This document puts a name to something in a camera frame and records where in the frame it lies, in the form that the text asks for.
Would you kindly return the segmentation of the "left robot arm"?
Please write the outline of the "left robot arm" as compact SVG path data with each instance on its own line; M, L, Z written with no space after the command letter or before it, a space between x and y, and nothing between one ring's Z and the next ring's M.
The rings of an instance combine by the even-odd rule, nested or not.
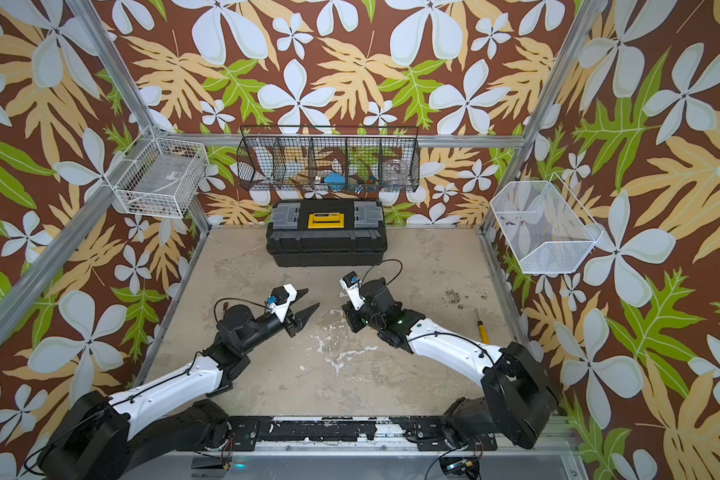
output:
M233 387L250 363L249 354L284 331L301 332L319 306L295 312L307 294L292 285L276 287L254 316L247 302L225 310L213 343L188 365L130 390L79 398L48 443L32 454L31 470L49 479L118 479L175 450L224 450L233 427L213 396Z

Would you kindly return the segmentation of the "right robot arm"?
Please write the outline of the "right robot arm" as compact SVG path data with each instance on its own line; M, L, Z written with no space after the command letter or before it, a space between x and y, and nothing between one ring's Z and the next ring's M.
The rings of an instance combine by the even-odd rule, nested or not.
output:
M549 377L522 344L489 345L454 333L394 300L383 278L363 282L351 272L340 280L348 296L342 306L348 325L365 327L393 348L434 360L480 386L481 398L457 399L440 417L451 448L500 434L530 450L559 405Z

